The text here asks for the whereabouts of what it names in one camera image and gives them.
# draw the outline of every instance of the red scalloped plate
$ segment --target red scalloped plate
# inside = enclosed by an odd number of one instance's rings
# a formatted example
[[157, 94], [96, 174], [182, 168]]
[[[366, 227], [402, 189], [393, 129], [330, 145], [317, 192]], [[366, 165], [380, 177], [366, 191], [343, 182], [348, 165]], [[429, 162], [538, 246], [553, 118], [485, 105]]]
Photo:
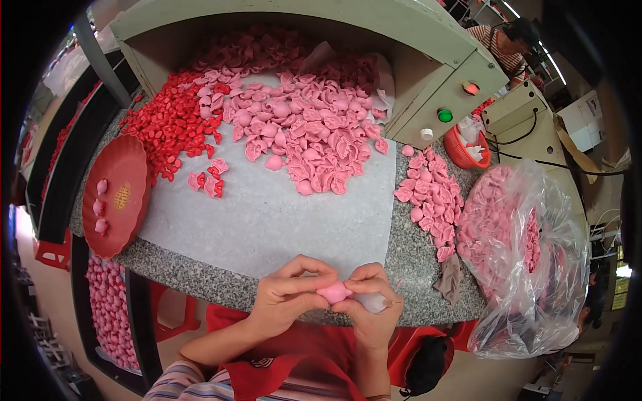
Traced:
[[[98, 196], [96, 185], [103, 178], [107, 179], [107, 191]], [[96, 255], [111, 258], [134, 240], [147, 214], [151, 186], [147, 156], [138, 138], [121, 135], [100, 152], [89, 171], [82, 198], [85, 240]], [[104, 216], [96, 216], [93, 211], [96, 199], [107, 203]], [[104, 237], [95, 231], [99, 218], [109, 224]]]

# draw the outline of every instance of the fluorescent light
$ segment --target fluorescent light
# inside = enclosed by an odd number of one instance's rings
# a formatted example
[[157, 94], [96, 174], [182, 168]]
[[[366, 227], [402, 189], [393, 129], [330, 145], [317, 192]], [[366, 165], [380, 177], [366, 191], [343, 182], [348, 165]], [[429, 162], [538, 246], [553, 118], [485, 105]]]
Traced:
[[555, 70], [557, 71], [557, 74], [558, 74], [558, 75], [560, 76], [560, 78], [562, 79], [562, 82], [564, 82], [564, 84], [566, 85], [566, 80], [564, 79], [564, 76], [562, 75], [562, 72], [560, 71], [559, 67], [557, 67], [557, 64], [556, 64], [556, 63], [555, 63], [555, 61], [553, 60], [553, 57], [551, 57], [551, 53], [549, 53], [549, 52], [547, 51], [547, 52], [546, 52], [546, 54], [548, 55], [548, 59], [549, 59], [549, 60], [551, 60], [551, 63], [553, 63], [553, 66], [555, 67]]
[[633, 272], [633, 271], [631, 270], [631, 268], [629, 267], [629, 265], [628, 265], [628, 264], [626, 264], [626, 265], [624, 265], [624, 266], [622, 266], [622, 267], [617, 268], [617, 269], [615, 270], [615, 275], [616, 275], [617, 277], [631, 277], [631, 273], [632, 273], [632, 272]]
[[501, 0], [501, 2], [502, 2], [502, 3], [504, 3], [504, 5], [505, 5], [506, 7], [508, 7], [508, 9], [509, 9], [513, 14], [515, 14], [515, 16], [516, 16], [517, 18], [521, 18], [521, 17], [519, 16], [519, 14], [517, 13], [517, 11], [515, 11], [515, 9], [514, 9], [514, 8], [512, 8], [512, 7], [510, 6], [510, 4], [506, 3], [504, 0]]

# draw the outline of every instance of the brown rag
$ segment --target brown rag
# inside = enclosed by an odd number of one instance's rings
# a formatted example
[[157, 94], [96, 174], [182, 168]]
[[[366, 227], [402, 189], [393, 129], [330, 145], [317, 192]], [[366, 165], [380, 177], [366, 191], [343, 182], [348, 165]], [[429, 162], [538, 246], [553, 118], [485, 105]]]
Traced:
[[459, 265], [457, 254], [451, 255], [442, 262], [442, 276], [433, 287], [455, 306], [459, 301], [459, 286], [462, 282], [462, 268]]

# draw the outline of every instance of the speckled gray table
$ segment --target speckled gray table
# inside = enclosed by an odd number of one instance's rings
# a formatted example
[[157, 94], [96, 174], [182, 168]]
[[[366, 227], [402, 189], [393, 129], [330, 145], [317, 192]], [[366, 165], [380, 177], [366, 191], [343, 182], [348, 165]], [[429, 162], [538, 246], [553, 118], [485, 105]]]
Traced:
[[[103, 147], [116, 137], [119, 132], [118, 124], [124, 117], [123, 110], [109, 126], [96, 150], [90, 168]], [[444, 157], [449, 173], [457, 177], [465, 199], [482, 171], [463, 170], [455, 166], [446, 155], [441, 142], [433, 145], [433, 149], [435, 153]], [[409, 158], [402, 156], [400, 152], [401, 146], [398, 146], [397, 184], [406, 178], [409, 161]], [[81, 188], [85, 187], [86, 178], [87, 174]], [[76, 235], [82, 235], [81, 205], [82, 192], [76, 197], [69, 223], [69, 228]], [[478, 318], [486, 303], [468, 269], [463, 267], [460, 299], [454, 307], [450, 306], [433, 288], [440, 274], [440, 264], [436, 257], [437, 249], [428, 240], [429, 234], [410, 221], [411, 207], [409, 203], [401, 203], [395, 198], [385, 260], [390, 283], [395, 286], [401, 281], [395, 290], [405, 299], [399, 325], [418, 327]], [[142, 276], [196, 298], [243, 311], [252, 309], [258, 283], [255, 278], [204, 264], [141, 238], [136, 238], [116, 259]], [[350, 324], [344, 315], [329, 311], [315, 311], [303, 316], [302, 320], [334, 325]]]

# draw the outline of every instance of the black hair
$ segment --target black hair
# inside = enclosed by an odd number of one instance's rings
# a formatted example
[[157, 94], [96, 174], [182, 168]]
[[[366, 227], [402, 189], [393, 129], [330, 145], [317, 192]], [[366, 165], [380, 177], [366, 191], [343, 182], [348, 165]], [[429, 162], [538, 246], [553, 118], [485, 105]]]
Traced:
[[530, 47], [533, 47], [539, 42], [539, 32], [537, 28], [524, 17], [509, 22], [504, 26], [503, 31], [512, 42], [521, 39]]

